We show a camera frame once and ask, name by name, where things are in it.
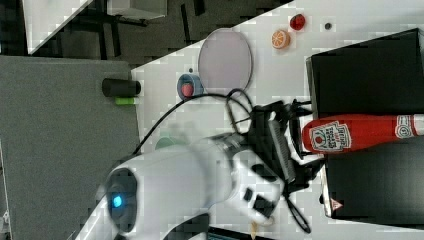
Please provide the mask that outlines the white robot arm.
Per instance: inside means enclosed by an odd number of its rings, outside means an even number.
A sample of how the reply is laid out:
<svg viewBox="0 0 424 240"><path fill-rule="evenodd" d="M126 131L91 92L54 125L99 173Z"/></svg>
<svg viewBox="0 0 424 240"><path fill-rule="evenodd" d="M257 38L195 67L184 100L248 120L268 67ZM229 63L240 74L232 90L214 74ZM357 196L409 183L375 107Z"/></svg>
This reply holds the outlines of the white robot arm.
<svg viewBox="0 0 424 240"><path fill-rule="evenodd" d="M210 209L226 203L258 224L287 201L300 169L285 133L309 115L306 102L256 106L246 133L135 154L114 167L72 240L192 240Z"/></svg>

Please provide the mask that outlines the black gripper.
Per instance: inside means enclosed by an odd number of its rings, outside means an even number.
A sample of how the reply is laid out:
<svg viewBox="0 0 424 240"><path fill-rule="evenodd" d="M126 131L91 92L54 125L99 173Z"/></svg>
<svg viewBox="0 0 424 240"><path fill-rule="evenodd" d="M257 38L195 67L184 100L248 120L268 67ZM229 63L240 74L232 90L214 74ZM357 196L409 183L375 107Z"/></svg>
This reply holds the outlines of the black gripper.
<svg viewBox="0 0 424 240"><path fill-rule="evenodd" d="M308 164L300 164L291 156L296 178L293 182L287 183L284 180L268 122L271 120L278 121L284 135L286 130L289 130L290 140L300 159L311 156L312 152L307 152L302 147L300 126L300 118L312 114L311 110L304 108L304 105L309 104L310 101L299 102L294 100L292 103L277 101L268 105L257 105L250 113L251 124L246 135L247 142L270 171L285 183L284 191L287 193L307 189L309 182L315 179L324 161L314 160Z"/></svg>

